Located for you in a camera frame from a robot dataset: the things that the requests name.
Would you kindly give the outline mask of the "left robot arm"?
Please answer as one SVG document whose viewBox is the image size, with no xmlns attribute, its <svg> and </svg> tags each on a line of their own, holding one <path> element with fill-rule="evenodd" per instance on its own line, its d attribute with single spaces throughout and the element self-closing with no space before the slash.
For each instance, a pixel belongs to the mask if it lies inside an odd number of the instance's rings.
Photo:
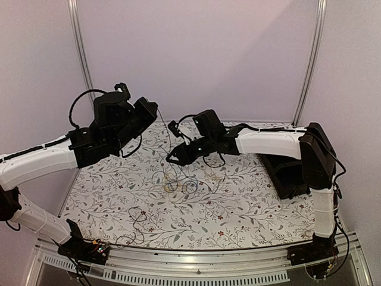
<svg viewBox="0 0 381 286">
<path fill-rule="evenodd" d="M 93 101 L 94 119 L 81 128 L 75 122 L 68 134 L 14 154 L 1 156 L 1 220 L 23 225 L 49 237 L 75 258 L 89 250 L 74 222 L 60 219 L 20 194 L 18 186 L 62 170 L 81 169 L 122 149 L 142 135 L 157 119 L 158 105 L 146 98 L 129 102 L 128 89 L 118 84 L 112 92 L 100 92 Z"/>
</svg>

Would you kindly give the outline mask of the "black plastic bin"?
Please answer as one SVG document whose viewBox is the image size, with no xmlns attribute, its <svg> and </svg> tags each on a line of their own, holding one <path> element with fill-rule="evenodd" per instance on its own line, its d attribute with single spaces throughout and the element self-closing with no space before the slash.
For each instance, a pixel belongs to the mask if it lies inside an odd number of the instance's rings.
<svg viewBox="0 0 381 286">
<path fill-rule="evenodd" d="M 259 154 L 258 156 L 281 200 L 310 194 L 310 189 L 302 177 L 301 160 L 269 154 Z"/>
</svg>

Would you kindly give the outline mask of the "floral table mat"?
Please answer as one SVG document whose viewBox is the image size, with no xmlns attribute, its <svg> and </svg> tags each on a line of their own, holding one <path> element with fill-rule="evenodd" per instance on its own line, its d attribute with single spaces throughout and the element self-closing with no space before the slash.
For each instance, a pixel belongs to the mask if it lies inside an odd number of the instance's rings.
<svg viewBox="0 0 381 286">
<path fill-rule="evenodd" d="M 178 140 L 154 124 L 131 157 L 83 168 L 60 216 L 86 239 L 127 245 L 221 250 L 309 240 L 312 193 L 281 200 L 258 154 L 199 158 L 181 167 L 166 155 Z"/>
</svg>

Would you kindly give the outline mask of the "right aluminium frame post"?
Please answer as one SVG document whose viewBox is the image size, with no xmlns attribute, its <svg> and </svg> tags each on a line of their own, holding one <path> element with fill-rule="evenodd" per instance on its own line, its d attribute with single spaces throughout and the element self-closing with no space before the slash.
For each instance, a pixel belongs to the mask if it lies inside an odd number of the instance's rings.
<svg viewBox="0 0 381 286">
<path fill-rule="evenodd" d="M 313 74 L 314 74 L 316 62 L 318 59 L 318 52 L 320 49 L 321 39 L 323 35 L 324 22 L 326 18 L 326 10 L 327 10 L 327 1 L 318 0 L 314 33 L 313 33 L 311 49 L 310 49 L 310 53 L 309 53 L 309 57 L 307 61 L 307 68 L 305 71 L 305 76 L 302 83 L 302 88 L 301 88 L 298 104 L 296 106 L 296 111 L 292 121 L 292 125 L 294 127 L 299 125 L 303 111 L 304 111 L 305 104 L 307 102 L 307 96 L 308 96 L 308 92 L 310 90 L 311 82 L 313 79 Z"/>
</svg>

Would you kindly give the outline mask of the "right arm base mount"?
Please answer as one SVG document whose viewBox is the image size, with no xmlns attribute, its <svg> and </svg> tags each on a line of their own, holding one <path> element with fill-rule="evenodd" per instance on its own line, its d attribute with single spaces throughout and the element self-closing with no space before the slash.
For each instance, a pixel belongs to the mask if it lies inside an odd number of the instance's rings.
<svg viewBox="0 0 381 286">
<path fill-rule="evenodd" d="M 289 247 L 287 259 L 292 266 L 306 265 L 324 259 L 324 262 L 315 263 L 305 268 L 310 277 L 323 279 L 328 276 L 333 267 L 333 263 L 328 262 L 328 258 L 332 257 L 335 260 L 337 254 L 339 254 L 339 250 L 334 234 L 329 238 L 318 237 L 313 234 L 312 242 Z"/>
</svg>

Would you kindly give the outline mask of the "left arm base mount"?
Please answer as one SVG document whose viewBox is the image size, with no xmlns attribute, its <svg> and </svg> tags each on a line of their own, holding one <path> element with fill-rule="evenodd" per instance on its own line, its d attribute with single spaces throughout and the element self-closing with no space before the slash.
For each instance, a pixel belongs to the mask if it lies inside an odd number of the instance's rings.
<svg viewBox="0 0 381 286">
<path fill-rule="evenodd" d="M 76 222 L 67 219 L 70 239 L 58 247 L 58 254 L 74 260 L 105 265 L 110 253 L 110 244 L 100 239 L 86 240 Z"/>
</svg>

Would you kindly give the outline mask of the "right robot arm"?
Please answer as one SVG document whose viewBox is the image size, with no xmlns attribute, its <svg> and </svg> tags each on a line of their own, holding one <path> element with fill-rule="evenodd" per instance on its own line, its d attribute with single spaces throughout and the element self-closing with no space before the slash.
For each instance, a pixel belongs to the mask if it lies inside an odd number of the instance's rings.
<svg viewBox="0 0 381 286">
<path fill-rule="evenodd" d="M 302 178 L 313 196 L 314 235 L 319 237 L 309 245 L 308 255 L 320 260 L 330 251 L 331 243 L 327 238 L 335 232 L 338 212 L 335 199 L 341 196 L 337 184 L 340 175 L 336 172 L 340 162 L 318 123 L 296 129 L 260 129 L 246 123 L 230 128 L 221 123 L 205 126 L 197 121 L 195 124 L 200 138 L 192 139 L 177 122 L 170 122 L 169 130 L 184 141 L 167 156 L 169 163 L 187 166 L 212 153 L 265 154 L 299 160 Z"/>
</svg>

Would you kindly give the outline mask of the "aluminium front rail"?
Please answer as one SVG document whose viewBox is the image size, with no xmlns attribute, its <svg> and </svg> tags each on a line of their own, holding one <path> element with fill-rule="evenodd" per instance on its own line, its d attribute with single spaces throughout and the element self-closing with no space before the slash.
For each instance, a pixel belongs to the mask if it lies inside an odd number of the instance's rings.
<svg viewBox="0 0 381 286">
<path fill-rule="evenodd" d="M 111 247 L 104 265 L 76 266 L 39 239 L 27 285 L 372 285 L 355 232 L 338 234 L 339 254 L 293 265 L 288 246 L 175 251 Z"/>
</svg>

